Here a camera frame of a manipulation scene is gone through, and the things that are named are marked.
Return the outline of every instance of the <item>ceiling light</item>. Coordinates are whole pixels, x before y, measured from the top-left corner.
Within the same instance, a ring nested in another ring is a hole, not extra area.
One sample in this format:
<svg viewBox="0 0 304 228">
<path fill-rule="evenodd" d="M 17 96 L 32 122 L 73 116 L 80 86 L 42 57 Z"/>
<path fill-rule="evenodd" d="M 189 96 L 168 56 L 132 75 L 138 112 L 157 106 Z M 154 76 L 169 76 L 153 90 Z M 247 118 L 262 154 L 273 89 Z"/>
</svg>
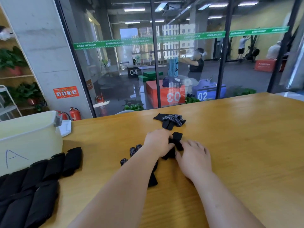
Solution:
<svg viewBox="0 0 304 228">
<path fill-rule="evenodd" d="M 206 4 L 202 7 L 200 7 L 199 10 L 204 10 L 204 9 L 208 8 L 209 6 L 211 6 L 211 4 Z"/>
<path fill-rule="evenodd" d="M 164 22 L 165 20 L 156 20 L 155 22 Z"/>
<path fill-rule="evenodd" d="M 168 2 L 162 2 L 159 4 L 159 6 L 156 8 L 155 12 L 160 12 L 164 10 L 164 7 L 168 4 Z"/>
<path fill-rule="evenodd" d="M 253 6 L 253 5 L 256 5 L 258 4 L 259 2 L 242 2 L 240 3 L 238 6 Z"/>
<path fill-rule="evenodd" d="M 211 4 L 209 8 L 218 8 L 218 7 L 226 7 L 228 4 Z"/>
<path fill-rule="evenodd" d="M 210 16 L 208 19 L 216 19 L 216 18 L 222 18 L 223 16 Z"/>
<path fill-rule="evenodd" d="M 145 11 L 146 8 L 137 8 L 137 9 L 125 9 L 125 12 L 136 12 L 136 11 Z"/>
<path fill-rule="evenodd" d="M 139 24 L 140 22 L 125 22 L 126 24 Z"/>
</svg>

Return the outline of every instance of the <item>hand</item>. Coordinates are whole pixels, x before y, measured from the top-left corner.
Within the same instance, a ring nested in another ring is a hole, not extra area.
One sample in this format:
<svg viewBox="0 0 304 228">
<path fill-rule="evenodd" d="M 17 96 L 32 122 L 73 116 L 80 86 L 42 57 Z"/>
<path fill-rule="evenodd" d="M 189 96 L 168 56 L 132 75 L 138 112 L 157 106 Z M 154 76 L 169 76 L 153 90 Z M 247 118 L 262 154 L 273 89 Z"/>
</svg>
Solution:
<svg viewBox="0 0 304 228">
<path fill-rule="evenodd" d="M 169 130 L 154 130 L 146 135 L 143 146 L 157 152 L 158 157 L 163 157 L 174 147 L 173 143 L 168 144 L 169 138 L 172 138 Z"/>
<path fill-rule="evenodd" d="M 184 175 L 192 181 L 202 177 L 202 174 L 212 173 L 211 156 L 201 143 L 188 140 L 180 141 L 184 148 L 183 156 L 175 152 L 178 165 Z"/>
</svg>

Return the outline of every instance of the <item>white container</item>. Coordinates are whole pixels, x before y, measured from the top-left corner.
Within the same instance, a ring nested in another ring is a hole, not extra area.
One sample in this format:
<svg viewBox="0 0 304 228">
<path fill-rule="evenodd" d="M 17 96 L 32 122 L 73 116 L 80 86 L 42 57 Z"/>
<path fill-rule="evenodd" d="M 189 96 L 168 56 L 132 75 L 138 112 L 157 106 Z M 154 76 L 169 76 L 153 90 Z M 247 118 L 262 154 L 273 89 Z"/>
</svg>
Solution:
<svg viewBox="0 0 304 228">
<path fill-rule="evenodd" d="M 0 122 L 0 176 L 62 152 L 62 116 L 47 111 Z"/>
</svg>

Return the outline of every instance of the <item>fire extinguisher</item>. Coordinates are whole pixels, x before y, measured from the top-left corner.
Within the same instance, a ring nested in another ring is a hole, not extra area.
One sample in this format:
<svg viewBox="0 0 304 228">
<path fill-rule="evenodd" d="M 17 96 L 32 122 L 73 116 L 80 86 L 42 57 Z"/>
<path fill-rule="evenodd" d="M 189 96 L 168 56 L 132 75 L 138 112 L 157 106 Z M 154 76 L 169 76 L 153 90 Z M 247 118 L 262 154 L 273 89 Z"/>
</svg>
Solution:
<svg viewBox="0 0 304 228">
<path fill-rule="evenodd" d="M 104 100 L 103 100 L 102 94 L 101 94 L 100 96 L 97 96 L 97 97 L 95 98 L 95 101 L 96 101 L 97 103 L 103 103 Z M 101 116 L 107 116 L 107 110 L 106 110 L 105 106 L 102 105 L 102 106 L 100 106 L 99 108 L 100 108 Z"/>
<path fill-rule="evenodd" d="M 71 107 L 70 115 L 71 115 L 73 121 L 81 120 L 81 115 L 77 108 Z"/>
<path fill-rule="evenodd" d="M 56 110 L 59 114 L 59 116 L 62 115 L 62 120 L 71 120 L 71 117 L 70 115 L 67 113 L 67 112 L 63 112 L 63 111 L 59 111 L 59 110 Z"/>
</svg>

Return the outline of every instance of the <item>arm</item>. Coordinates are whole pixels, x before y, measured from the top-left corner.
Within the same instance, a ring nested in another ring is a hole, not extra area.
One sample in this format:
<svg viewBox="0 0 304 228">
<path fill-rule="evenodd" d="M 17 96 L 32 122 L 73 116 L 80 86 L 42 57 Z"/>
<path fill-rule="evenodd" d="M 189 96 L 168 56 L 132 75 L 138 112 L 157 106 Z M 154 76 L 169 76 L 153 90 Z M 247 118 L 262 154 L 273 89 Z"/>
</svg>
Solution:
<svg viewBox="0 0 304 228">
<path fill-rule="evenodd" d="M 193 65 L 193 66 L 199 66 L 198 61 L 192 61 L 190 58 L 185 57 L 185 58 L 179 58 L 179 61 L 182 63 L 186 63 L 188 65 Z"/>
<path fill-rule="evenodd" d="M 181 141 L 181 144 L 184 154 L 176 152 L 177 162 L 194 183 L 210 228 L 265 228 L 212 172 L 209 151 L 191 140 Z"/>
<path fill-rule="evenodd" d="M 104 185 L 68 228 L 135 228 L 139 226 L 153 167 L 174 144 L 172 134 L 155 130 L 144 145 Z"/>
</svg>

